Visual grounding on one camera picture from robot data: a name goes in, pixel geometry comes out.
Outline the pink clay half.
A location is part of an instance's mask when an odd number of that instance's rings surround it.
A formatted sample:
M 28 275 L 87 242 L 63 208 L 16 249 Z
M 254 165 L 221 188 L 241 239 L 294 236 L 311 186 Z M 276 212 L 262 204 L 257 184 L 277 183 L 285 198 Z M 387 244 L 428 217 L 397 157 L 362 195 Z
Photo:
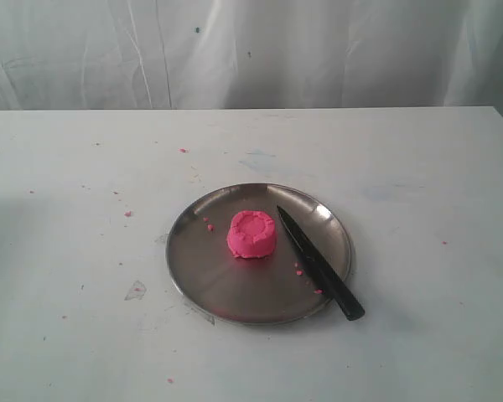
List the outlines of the pink clay half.
M 276 249 L 275 222 L 263 211 L 242 210 L 233 216 L 226 242 L 236 258 L 267 257 Z

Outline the black knife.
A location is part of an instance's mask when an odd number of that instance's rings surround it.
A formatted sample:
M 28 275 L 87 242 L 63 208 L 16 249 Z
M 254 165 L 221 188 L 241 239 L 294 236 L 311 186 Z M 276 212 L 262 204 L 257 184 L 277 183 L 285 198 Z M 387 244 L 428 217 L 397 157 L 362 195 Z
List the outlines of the black knife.
M 279 205 L 277 212 L 294 249 L 303 259 L 304 270 L 317 286 L 316 291 L 324 291 L 328 297 L 335 300 L 348 321 L 362 318 L 366 313 L 364 307 L 297 222 Z

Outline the round steel plate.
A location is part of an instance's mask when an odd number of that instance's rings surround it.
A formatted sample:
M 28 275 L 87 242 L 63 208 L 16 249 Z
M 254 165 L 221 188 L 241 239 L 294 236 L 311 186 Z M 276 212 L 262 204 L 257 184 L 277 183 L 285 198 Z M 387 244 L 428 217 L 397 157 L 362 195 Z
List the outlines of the round steel plate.
M 199 198 L 176 219 L 166 241 L 172 280 L 196 308 L 228 322 L 272 325 L 309 317 L 325 307 L 326 290 L 309 278 L 303 257 L 280 220 L 285 209 L 341 280 L 349 277 L 354 247 L 342 222 L 320 201 L 274 183 L 241 183 Z M 263 258 L 235 257 L 226 241 L 242 210 L 267 213 L 277 243 Z

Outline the white backdrop sheet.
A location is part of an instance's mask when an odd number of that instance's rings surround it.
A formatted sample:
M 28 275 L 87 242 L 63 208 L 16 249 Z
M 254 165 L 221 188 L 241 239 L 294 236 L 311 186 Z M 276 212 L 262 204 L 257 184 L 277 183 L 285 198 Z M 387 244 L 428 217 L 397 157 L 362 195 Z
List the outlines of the white backdrop sheet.
M 503 1 L 0 1 L 0 110 L 492 105 Z

